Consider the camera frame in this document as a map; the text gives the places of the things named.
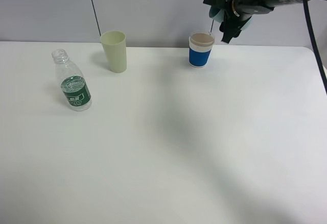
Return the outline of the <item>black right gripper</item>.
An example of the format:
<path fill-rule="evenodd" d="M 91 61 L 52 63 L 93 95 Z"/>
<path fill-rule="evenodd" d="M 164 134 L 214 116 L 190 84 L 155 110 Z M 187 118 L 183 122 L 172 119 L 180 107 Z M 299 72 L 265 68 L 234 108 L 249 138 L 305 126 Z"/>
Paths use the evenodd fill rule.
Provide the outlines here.
<path fill-rule="evenodd" d="M 250 25 L 252 15 L 268 14 L 274 10 L 274 7 L 268 6 L 264 0 L 232 0 L 231 6 L 235 16 L 224 10 L 223 21 L 219 27 L 223 33 L 223 43 L 230 43 L 233 38 L 239 37 Z"/>

